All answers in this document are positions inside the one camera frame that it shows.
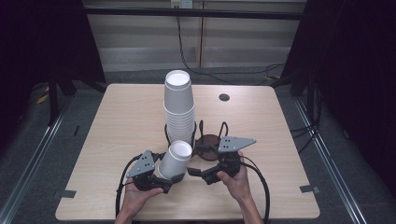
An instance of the stack of paper cups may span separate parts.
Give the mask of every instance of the stack of paper cups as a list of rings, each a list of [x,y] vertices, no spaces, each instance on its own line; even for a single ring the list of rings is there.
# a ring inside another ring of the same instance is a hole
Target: stack of paper cups
[[[170,143],[180,140],[190,144],[195,128],[195,109],[188,73],[175,70],[166,75],[163,108]]]

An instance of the white wall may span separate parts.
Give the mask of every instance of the white wall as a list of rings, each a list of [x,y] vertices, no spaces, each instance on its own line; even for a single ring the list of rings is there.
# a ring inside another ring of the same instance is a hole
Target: white wall
[[[85,0],[84,3],[86,6],[170,7],[170,0]],[[193,7],[303,12],[304,1],[195,0]],[[89,15],[89,20],[105,72],[183,67],[176,18]],[[183,51],[190,67],[265,66],[286,61],[298,22],[180,18],[180,26]]]

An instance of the paper cup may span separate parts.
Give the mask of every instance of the paper cup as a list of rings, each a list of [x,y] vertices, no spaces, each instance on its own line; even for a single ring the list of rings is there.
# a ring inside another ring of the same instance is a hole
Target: paper cup
[[[158,168],[158,174],[165,179],[185,174],[192,153],[191,146],[183,141],[175,141],[168,148]]]
[[[169,111],[166,106],[165,106],[165,101],[163,101],[163,109],[165,110],[165,114],[167,117],[172,117],[172,118],[185,118],[188,116],[191,116],[192,114],[195,113],[195,105],[192,104],[192,107],[190,108],[190,110],[188,110],[187,112],[184,113],[174,113],[172,111]]]
[[[175,70],[166,75],[163,105],[173,114],[185,114],[194,106],[190,76]]]

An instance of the metal frame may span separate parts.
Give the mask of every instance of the metal frame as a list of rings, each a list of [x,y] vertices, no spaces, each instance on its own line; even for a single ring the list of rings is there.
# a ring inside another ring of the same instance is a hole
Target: metal frame
[[[313,17],[304,13],[233,11],[213,9],[156,8],[156,7],[34,7],[34,12],[41,13],[78,13],[95,15],[130,15],[130,16],[171,16],[171,17],[211,17],[298,21]]]
[[[310,125],[312,125],[312,122],[307,115],[307,110],[305,108],[304,103],[301,100],[296,100],[295,103],[300,112],[301,117],[303,118],[305,126],[308,128]],[[312,129],[309,130],[309,134],[311,134],[311,137],[313,137],[318,153],[322,158],[327,171],[329,172],[332,182],[334,183],[335,188],[337,189],[338,194],[340,195],[344,203],[344,206],[346,207],[346,210],[348,211],[350,217],[352,218],[353,223],[366,224],[367,223],[366,219],[364,218],[364,215],[355,197],[350,191],[347,182],[344,180],[340,171],[338,170],[337,165],[332,159],[332,154],[330,153],[329,149],[327,149],[320,134],[315,133],[315,131]]]
[[[27,164],[26,168],[23,171],[17,185],[15,186],[14,190],[12,190],[11,194],[8,196],[4,206],[0,211],[0,223],[1,224],[8,224],[11,223],[12,219],[14,218],[17,210],[25,196],[27,190],[30,187],[30,184],[35,177],[35,173],[43,161],[44,156],[48,148],[50,147],[50,143],[58,132],[59,127],[61,126],[62,120],[64,118],[64,114],[67,111],[72,97],[68,97],[67,101],[65,102],[65,106],[61,113],[59,114],[58,118],[53,121],[52,125],[49,126],[44,133],[43,138],[41,139],[40,143],[38,144],[35,154],[33,155],[32,159],[30,159],[29,163]]]

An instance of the human hand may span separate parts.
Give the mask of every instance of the human hand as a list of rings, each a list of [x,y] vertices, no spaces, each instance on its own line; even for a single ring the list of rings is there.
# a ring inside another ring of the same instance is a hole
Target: human hand
[[[242,158],[243,153],[241,151],[238,151],[238,153],[241,156],[241,162],[244,162],[244,158]],[[251,197],[250,186],[248,183],[248,169],[246,166],[241,165],[239,173],[234,177],[228,176],[227,173],[223,171],[219,171],[217,176],[227,187],[228,191],[230,191],[233,198],[235,198],[239,203]]]
[[[124,199],[115,223],[131,223],[132,218],[139,213],[146,201],[161,193],[163,193],[161,188],[141,191],[134,185],[133,179],[129,178],[125,183]]]
[[[243,153],[241,151],[238,153],[241,156],[241,162],[244,162]],[[247,167],[241,165],[239,173],[234,177],[230,177],[223,171],[219,171],[217,175],[239,203],[245,224],[262,224],[262,218],[250,192]]]

